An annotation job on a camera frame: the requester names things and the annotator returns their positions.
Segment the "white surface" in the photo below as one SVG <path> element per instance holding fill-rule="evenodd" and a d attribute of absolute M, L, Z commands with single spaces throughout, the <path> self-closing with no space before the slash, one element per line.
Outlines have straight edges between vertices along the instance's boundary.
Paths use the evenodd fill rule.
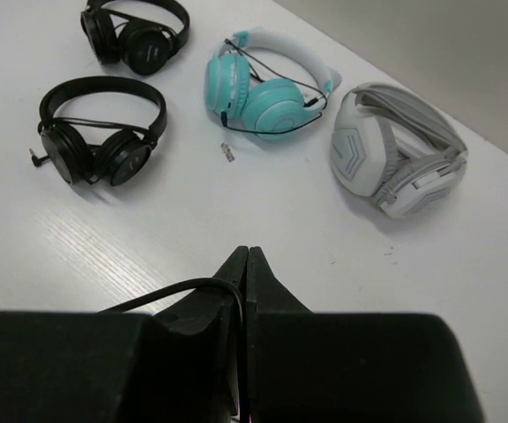
<path fill-rule="evenodd" d="M 185 4 L 190 45 L 147 80 L 168 101 L 161 147 L 125 186 L 70 189 L 52 165 L 33 168 L 27 149 L 42 151 L 35 130 L 42 95 L 103 73 L 79 27 L 83 4 L 0 2 L 0 308 L 98 310 L 213 274 L 237 245 L 259 244 L 310 308 L 441 315 L 489 421 L 508 422 L 508 156 L 458 125 L 470 149 L 458 192 L 435 215 L 389 220 L 340 187 L 328 156 L 342 94 L 391 80 L 269 0 Z M 214 46 L 260 24 L 321 48 L 344 76 L 325 118 L 274 146 L 213 124 L 202 98 Z M 116 97 L 126 96 L 94 96 L 64 112 L 137 124 L 153 118 L 144 100 Z M 94 142 L 105 137 L 84 133 Z"/>
<path fill-rule="evenodd" d="M 508 152 L 508 0 L 276 0 Z"/>

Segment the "wall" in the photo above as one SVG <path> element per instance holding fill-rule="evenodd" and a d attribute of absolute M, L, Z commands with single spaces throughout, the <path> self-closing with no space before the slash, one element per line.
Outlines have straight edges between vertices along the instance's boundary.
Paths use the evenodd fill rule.
<path fill-rule="evenodd" d="M 277 1 L 508 152 L 508 1 Z"/>

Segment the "cat ear headphones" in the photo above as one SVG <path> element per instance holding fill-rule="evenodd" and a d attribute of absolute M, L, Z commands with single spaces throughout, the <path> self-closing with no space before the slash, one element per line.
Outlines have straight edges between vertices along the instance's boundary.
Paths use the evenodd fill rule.
<path fill-rule="evenodd" d="M 401 218 L 448 196 L 466 172 L 467 148 L 429 104 L 395 86 L 367 84 L 342 101 L 331 157 L 346 188 Z"/>
<path fill-rule="evenodd" d="M 158 106 L 160 113 L 148 129 L 122 123 L 54 117 L 66 101 L 93 93 L 135 95 L 150 100 Z M 166 101 L 158 90 L 134 79 L 117 77 L 79 78 L 64 82 L 44 96 L 39 111 L 41 122 L 38 131 L 48 156 L 39 158 L 31 150 L 33 164 L 39 167 L 52 160 L 58 173 L 69 184 L 80 180 L 94 184 L 108 177 L 113 186 L 127 182 L 142 169 L 166 129 L 168 116 Z M 119 131 L 108 137 L 103 145 L 88 145 L 72 125 Z"/>
<path fill-rule="evenodd" d="M 183 22 L 176 33 L 169 26 L 136 18 L 120 11 L 104 9 L 115 0 L 88 0 L 81 13 L 81 27 L 101 64 L 125 62 L 139 75 L 152 75 L 182 48 L 190 36 L 190 15 L 175 0 L 141 0 L 173 13 Z M 126 19 L 116 36 L 111 16 Z"/>
<path fill-rule="evenodd" d="M 283 77 L 244 50 L 265 48 L 280 53 L 300 64 L 317 81 L 311 87 Z M 279 78 L 263 81 L 250 74 L 247 57 L 265 66 Z M 259 85 L 250 89 L 250 78 Z M 263 28 L 235 33 L 216 50 L 205 71 L 205 106 L 221 118 L 230 130 L 256 134 L 264 140 L 276 140 L 316 121 L 325 109 L 328 96 L 342 78 L 325 65 L 319 55 L 299 41 Z M 297 85 L 304 85 L 320 94 L 305 102 Z M 244 129 L 228 127 L 228 120 L 241 119 Z"/>

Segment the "black plastic object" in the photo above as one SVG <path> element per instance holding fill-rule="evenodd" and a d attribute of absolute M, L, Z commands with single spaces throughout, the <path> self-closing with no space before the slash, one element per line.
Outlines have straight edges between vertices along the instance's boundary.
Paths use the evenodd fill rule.
<path fill-rule="evenodd" d="M 312 314 L 250 250 L 246 281 L 253 423 L 478 423 L 458 342 L 434 315 Z"/>
<path fill-rule="evenodd" d="M 436 316 L 313 314 L 239 247 L 214 275 L 245 295 L 196 290 L 152 317 L 0 312 L 0 422 L 478 423 L 458 343 Z"/>

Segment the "white headband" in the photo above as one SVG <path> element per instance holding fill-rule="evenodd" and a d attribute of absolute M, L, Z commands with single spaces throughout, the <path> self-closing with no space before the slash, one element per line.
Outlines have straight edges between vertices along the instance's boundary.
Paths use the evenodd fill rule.
<path fill-rule="evenodd" d="M 281 33 L 273 33 L 258 27 L 235 33 L 231 41 L 239 48 L 265 48 L 275 51 L 300 64 L 317 81 L 318 89 L 327 97 L 342 82 L 342 76 L 336 70 L 326 66 L 317 53 Z M 223 42 L 215 50 L 214 56 L 220 57 L 233 49 L 231 45 Z"/>

